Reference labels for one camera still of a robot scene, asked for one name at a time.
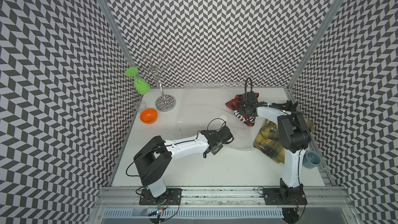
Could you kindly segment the red black plaid shirt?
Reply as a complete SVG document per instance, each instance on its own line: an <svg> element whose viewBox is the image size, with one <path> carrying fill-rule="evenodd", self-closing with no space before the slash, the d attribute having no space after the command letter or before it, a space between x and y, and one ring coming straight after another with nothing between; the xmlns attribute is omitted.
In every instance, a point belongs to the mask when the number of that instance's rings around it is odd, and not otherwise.
<svg viewBox="0 0 398 224"><path fill-rule="evenodd" d="M255 125L255 117L245 113L245 94L237 94L233 99L225 103L226 107L248 127Z"/></svg>

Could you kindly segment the yellow plaid shirt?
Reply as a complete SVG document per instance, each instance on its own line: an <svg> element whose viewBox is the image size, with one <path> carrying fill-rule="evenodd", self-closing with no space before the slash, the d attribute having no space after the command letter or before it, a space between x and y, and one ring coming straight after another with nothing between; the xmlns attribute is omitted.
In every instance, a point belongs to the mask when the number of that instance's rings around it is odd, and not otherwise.
<svg viewBox="0 0 398 224"><path fill-rule="evenodd" d="M266 120L254 140L254 148L260 150L276 163L285 162L285 151L279 142L278 127Z"/></svg>

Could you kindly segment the clear plastic vacuum bag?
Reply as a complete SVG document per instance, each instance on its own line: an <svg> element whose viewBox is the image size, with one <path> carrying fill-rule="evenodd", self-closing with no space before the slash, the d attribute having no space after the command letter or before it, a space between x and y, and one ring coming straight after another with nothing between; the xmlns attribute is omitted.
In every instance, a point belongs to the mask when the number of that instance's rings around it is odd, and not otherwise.
<svg viewBox="0 0 398 224"><path fill-rule="evenodd" d="M255 127L248 127L226 103L236 95L244 93L244 85L189 84L179 89L177 97L177 119L175 138L193 136L200 130L213 130L225 124L234 136L229 148L250 152L254 150Z"/></svg>

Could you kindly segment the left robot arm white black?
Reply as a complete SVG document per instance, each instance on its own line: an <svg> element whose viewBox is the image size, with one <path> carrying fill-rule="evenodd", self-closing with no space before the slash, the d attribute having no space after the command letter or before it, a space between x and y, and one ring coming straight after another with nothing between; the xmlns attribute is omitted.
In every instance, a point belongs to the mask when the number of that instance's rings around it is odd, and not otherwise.
<svg viewBox="0 0 398 224"><path fill-rule="evenodd" d="M151 196L159 198L167 192L162 178L170 162L194 155L208 153L216 155L224 145L234 141L227 126L215 130L201 130L196 135L180 140L164 140L161 136L152 138L133 158L142 186Z"/></svg>

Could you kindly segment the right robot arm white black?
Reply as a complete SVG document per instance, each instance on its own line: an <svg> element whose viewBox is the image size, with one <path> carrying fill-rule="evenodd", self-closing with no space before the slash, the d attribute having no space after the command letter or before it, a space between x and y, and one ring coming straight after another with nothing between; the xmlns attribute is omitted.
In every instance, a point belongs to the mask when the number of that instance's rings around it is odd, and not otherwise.
<svg viewBox="0 0 398 224"><path fill-rule="evenodd" d="M280 180L279 197L284 202L303 195L301 172L305 150L311 142L311 132L296 104L259 102L253 91L243 94L239 113L245 116L262 117L278 127L278 140L285 151L285 169Z"/></svg>

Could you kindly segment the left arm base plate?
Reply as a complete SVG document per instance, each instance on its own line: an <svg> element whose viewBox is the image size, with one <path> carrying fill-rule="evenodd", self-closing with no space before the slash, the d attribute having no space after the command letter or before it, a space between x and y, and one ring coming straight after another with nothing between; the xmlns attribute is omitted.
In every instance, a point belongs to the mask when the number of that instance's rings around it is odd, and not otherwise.
<svg viewBox="0 0 398 224"><path fill-rule="evenodd" d="M149 189L144 188L140 193L139 205L179 205L182 188L167 188L166 192L155 198Z"/></svg>

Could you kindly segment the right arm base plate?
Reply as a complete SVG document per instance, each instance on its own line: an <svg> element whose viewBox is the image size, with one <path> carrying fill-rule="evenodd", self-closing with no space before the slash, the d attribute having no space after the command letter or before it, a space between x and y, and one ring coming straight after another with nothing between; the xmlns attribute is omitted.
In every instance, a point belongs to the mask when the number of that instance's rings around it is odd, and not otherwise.
<svg viewBox="0 0 398 224"><path fill-rule="evenodd" d="M266 205L307 205L307 198L300 187L292 189L265 188L262 190Z"/></svg>

